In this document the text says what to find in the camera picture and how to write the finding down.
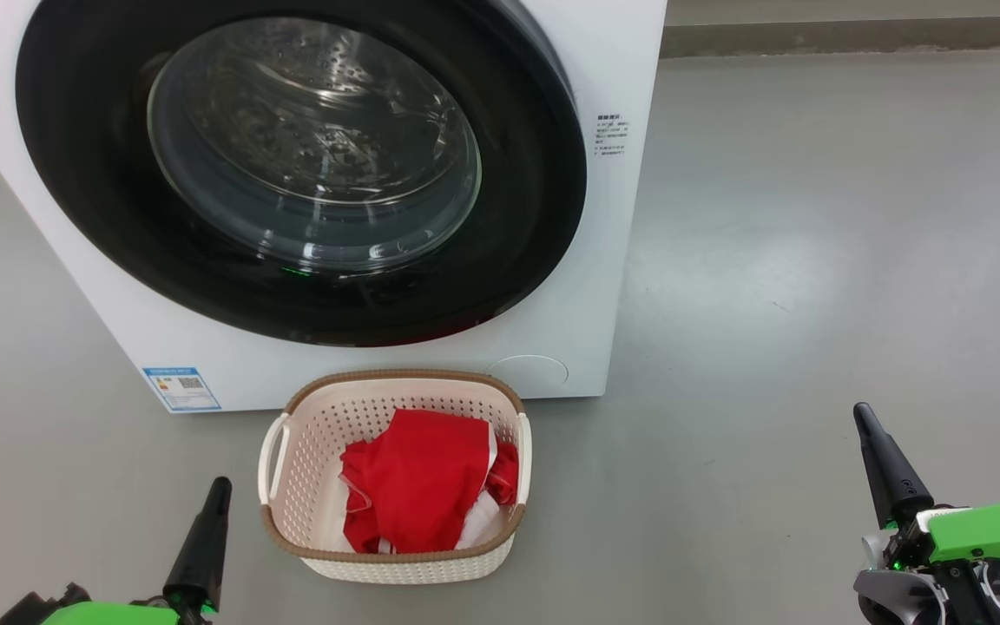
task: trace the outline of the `red clothing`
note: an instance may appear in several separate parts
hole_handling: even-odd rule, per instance
[[[516,447],[480,419],[397,409],[388,430],[341,457],[345,537],[358,553],[378,553],[381,538],[401,554],[455,549],[483,488],[500,505],[516,501]]]

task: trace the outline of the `perforated basket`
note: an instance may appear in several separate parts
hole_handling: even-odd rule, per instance
[[[340,456],[347,444],[385,431],[397,408],[488,420],[497,438],[516,445],[516,505],[501,507],[497,536],[471,549],[427,554],[349,549],[342,535],[349,491],[338,478]],[[511,388],[479,373],[413,369],[341,373],[306,385],[265,435],[257,480],[261,519],[282,549],[326,577],[373,584],[440,584],[492,573],[511,551],[530,482],[531,427]]]

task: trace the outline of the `washing machine door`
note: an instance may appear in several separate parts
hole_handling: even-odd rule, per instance
[[[472,0],[44,0],[17,117],[126,272],[250,332],[436,338],[511,308],[584,205],[543,32]]]

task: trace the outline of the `blue and white sticker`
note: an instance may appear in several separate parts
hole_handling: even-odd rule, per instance
[[[173,412],[221,411],[218,399],[207,388],[203,376],[194,367],[144,368],[168,409]]]

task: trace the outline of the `brown basket rim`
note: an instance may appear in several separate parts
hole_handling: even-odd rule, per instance
[[[444,369],[378,369],[378,371],[368,372],[334,373],[333,375],[323,376],[314,380],[311,384],[301,388],[300,391],[297,392],[297,394],[295,394],[290,401],[288,401],[288,405],[285,406],[284,412],[291,416],[295,411],[295,408],[299,407],[300,403],[302,403],[303,399],[306,399],[306,397],[313,394],[313,392],[318,391],[320,388],[333,384],[341,384],[346,381],[404,378],[449,379],[485,384],[491,386],[492,388],[496,388],[497,391],[503,392],[504,396],[511,401],[512,406],[516,408],[516,412],[524,414],[523,401],[520,400],[519,395],[516,395],[516,392],[512,391],[511,387],[508,387],[508,385],[503,383],[503,381],[484,375],[483,373],[449,372],[444,371]],[[285,551],[288,551],[288,553],[293,556],[306,559],[321,559],[321,561],[327,562],[344,562],[351,564],[416,564],[451,561],[451,559],[472,558],[487,554],[489,551],[503,545],[509,538],[512,537],[512,534],[516,533],[519,523],[523,521],[523,513],[526,509],[527,506],[525,506],[524,503],[517,503],[516,509],[512,511],[511,518],[509,518],[508,522],[504,524],[503,530],[500,530],[500,534],[497,534],[496,537],[493,537],[491,541],[484,543],[484,545],[470,547],[469,549],[430,551],[430,553],[424,554],[350,554],[345,551],[329,551],[325,549],[309,549],[309,547],[301,547],[297,545],[297,543],[288,541],[288,539],[284,538],[280,533],[280,530],[277,529],[277,523],[273,520],[273,507],[271,507],[269,503],[265,503],[265,505],[261,506],[261,522],[265,524],[265,530],[269,533],[269,537],[273,539],[273,542],[277,543],[277,546]]]

